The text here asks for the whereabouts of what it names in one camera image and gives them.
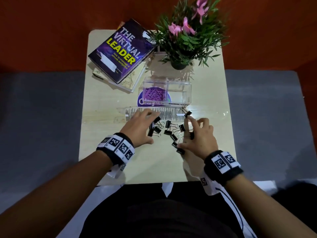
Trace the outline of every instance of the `person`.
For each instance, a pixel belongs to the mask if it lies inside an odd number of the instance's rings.
[[[158,116],[159,113],[150,109],[137,111],[112,137],[123,140],[129,150],[153,144],[146,131]],[[213,127],[207,118],[195,120],[188,116],[184,122],[186,127],[188,121],[192,123],[194,139],[184,139],[178,147],[205,160],[206,174],[223,184],[257,236],[317,237],[291,212],[246,179],[239,166],[232,168],[236,171],[230,174],[222,174],[219,167],[212,166],[216,157],[212,154],[220,154]],[[56,237],[101,178],[114,164],[122,164],[125,159],[118,160],[119,155],[100,148],[102,145],[98,147],[3,212],[1,237]],[[243,237],[243,234],[221,194],[208,196],[200,182],[184,182],[174,183],[167,198],[160,184],[124,185],[109,196],[89,214],[80,237],[111,236],[231,238]]]

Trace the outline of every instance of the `wooden table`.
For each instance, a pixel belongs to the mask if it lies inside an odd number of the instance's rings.
[[[115,30],[94,30],[88,38],[87,55],[111,36]],[[222,54],[222,50],[213,54]],[[114,85],[95,78],[92,71],[95,65],[87,57],[85,90],[81,122],[79,160],[96,150],[97,145],[107,135],[119,132],[126,122],[125,107],[136,107],[142,82],[151,75],[184,77],[191,76],[192,103],[188,110],[194,118],[207,117],[214,126],[214,134],[219,148],[236,156],[229,109],[226,77],[222,55],[215,62],[208,60],[208,67],[199,67],[194,61],[193,67],[177,71],[170,63],[157,62],[163,56],[154,56],[154,60],[145,72],[133,93],[122,91]],[[191,153],[184,159],[172,147],[172,139],[167,135],[153,137],[153,145],[143,145],[136,149],[133,160],[126,166],[123,174],[115,180],[105,176],[99,185],[140,184],[161,182],[182,182],[198,180],[203,162]]]

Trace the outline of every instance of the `purple book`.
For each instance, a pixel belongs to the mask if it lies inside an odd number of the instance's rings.
[[[130,19],[88,57],[113,81],[120,83],[155,47],[148,31]]]

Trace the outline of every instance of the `stack of books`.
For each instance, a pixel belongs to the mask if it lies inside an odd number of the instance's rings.
[[[133,92],[155,47],[148,31],[130,19],[88,57],[97,65],[95,76]]]

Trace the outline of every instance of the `circular sticker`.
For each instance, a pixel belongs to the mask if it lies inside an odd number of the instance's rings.
[[[152,104],[144,104],[143,103],[143,100],[142,100],[142,94],[143,94],[143,91],[139,94],[138,96],[138,107],[160,107],[160,106],[164,106],[164,105],[152,105]],[[171,102],[171,96],[167,93],[167,99],[169,102]]]

